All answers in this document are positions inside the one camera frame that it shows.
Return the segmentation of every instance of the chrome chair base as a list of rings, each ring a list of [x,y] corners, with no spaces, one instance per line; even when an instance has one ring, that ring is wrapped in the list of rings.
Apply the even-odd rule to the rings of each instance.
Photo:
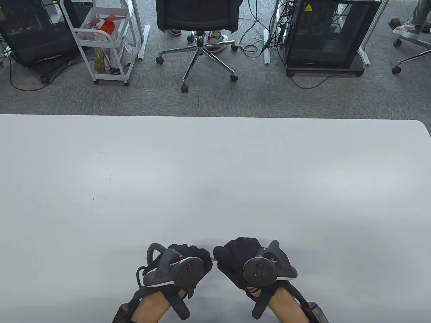
[[[427,43],[425,41],[416,40],[416,39],[408,39],[408,38],[399,37],[394,41],[394,47],[395,48],[398,48],[401,46],[401,44],[402,44],[401,40],[406,40],[410,43],[413,43],[413,44],[416,44],[420,47],[426,48],[427,51],[398,61],[397,64],[392,68],[392,74],[398,74],[401,72],[400,64],[407,63],[407,62],[413,61],[415,59],[431,55],[431,43]]]
[[[235,75],[235,72],[233,69],[231,69],[229,66],[227,66],[220,58],[218,58],[216,55],[214,55],[212,52],[210,52],[208,49],[211,48],[215,48],[215,47],[220,47],[220,46],[227,46],[230,45],[231,49],[236,52],[238,50],[238,46],[235,45],[235,41],[234,40],[228,40],[228,41],[223,41],[217,44],[205,44],[203,43],[203,39],[204,39],[205,34],[203,32],[191,32],[190,36],[187,37],[187,40],[194,40],[195,45],[193,46],[188,46],[188,47],[184,47],[184,48],[175,48],[172,50],[163,50],[161,52],[159,52],[159,55],[156,57],[156,62],[158,64],[163,64],[163,55],[165,54],[176,54],[176,53],[187,53],[187,52],[194,52],[193,58],[191,59],[191,62],[187,68],[186,73],[184,74],[183,77],[183,84],[181,86],[181,90],[182,92],[188,92],[188,87],[185,84],[190,71],[192,70],[193,66],[195,65],[197,58],[200,55],[205,54],[206,56],[208,56],[209,58],[211,58],[213,61],[215,61],[217,64],[219,64],[222,68],[224,68],[226,71],[228,71],[231,75],[231,81],[232,82],[236,82],[238,80],[238,76]]]

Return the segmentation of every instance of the shoe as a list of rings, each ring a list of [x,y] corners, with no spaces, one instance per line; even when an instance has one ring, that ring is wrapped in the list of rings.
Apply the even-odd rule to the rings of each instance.
[[[179,29],[168,29],[168,31],[174,36],[179,36],[183,33],[183,31]]]
[[[227,41],[227,40],[228,40],[228,37],[226,35],[222,35],[220,31],[212,31],[209,33],[206,43],[216,45],[217,43],[221,43],[222,41]],[[224,50],[226,47],[227,45],[223,45],[223,46],[207,47],[206,49],[209,52],[217,53]]]
[[[412,25],[409,21],[407,21],[405,24],[396,27],[394,29],[394,34],[400,35],[404,38],[416,40],[419,38],[419,33],[421,32],[421,29],[421,25]]]

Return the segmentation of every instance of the computer tower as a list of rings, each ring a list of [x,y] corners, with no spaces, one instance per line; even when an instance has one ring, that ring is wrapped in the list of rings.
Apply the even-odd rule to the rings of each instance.
[[[380,3],[295,0],[283,44],[286,67],[348,69]]]
[[[93,3],[65,0],[65,6],[79,27]],[[50,57],[78,53],[59,0],[0,0],[0,8],[4,16],[0,34],[13,58],[24,67],[33,67]]]

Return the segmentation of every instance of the gray carpet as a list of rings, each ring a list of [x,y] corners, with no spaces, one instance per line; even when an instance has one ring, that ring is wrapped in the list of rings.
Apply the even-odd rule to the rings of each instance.
[[[218,56],[236,71],[238,82],[230,82],[226,71],[201,56],[190,75],[189,93],[181,93],[180,85],[191,53],[165,56],[163,65],[154,61],[159,50],[186,46],[187,33],[175,37],[160,32],[153,0],[138,0],[138,4],[142,22],[151,24],[151,31],[145,57],[134,66],[130,87],[109,81],[93,85],[85,65],[79,64],[44,90],[21,92],[9,85],[6,67],[0,71],[0,113],[416,119],[431,130],[431,59],[406,63],[399,75],[390,71],[395,61],[423,51],[408,42],[393,48],[395,37],[387,25],[392,17],[408,16],[415,2],[389,2],[367,46],[372,63],[361,78],[332,78],[316,89],[302,90],[286,78],[277,53],[272,53],[271,64],[265,66],[262,57],[250,59],[228,49]],[[272,6],[272,1],[259,0],[258,11],[268,17]],[[247,0],[240,17],[250,18]],[[249,25],[250,21],[241,19],[230,39],[239,40]],[[253,42],[253,37],[259,37],[257,32],[250,33],[245,43]],[[421,37],[431,41],[429,35]],[[13,65],[13,79],[22,88],[41,86],[17,64]],[[305,87],[321,79],[295,77]]]

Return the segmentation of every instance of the tissue box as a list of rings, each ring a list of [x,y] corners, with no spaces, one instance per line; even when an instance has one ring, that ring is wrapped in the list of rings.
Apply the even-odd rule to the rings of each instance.
[[[107,34],[109,34],[112,38],[113,38],[113,40],[115,41],[115,37],[113,36],[113,34],[114,34],[114,31],[115,31],[115,23],[114,22],[112,22],[112,21],[105,21],[105,23],[102,25],[102,27],[101,28],[97,28],[97,29],[99,29],[99,30],[103,30],[104,32],[106,32]],[[104,36],[104,35],[102,35],[102,34],[98,34],[98,33],[95,33],[94,34],[94,40],[97,40],[97,41],[108,41],[108,39],[106,38],[106,36]]]

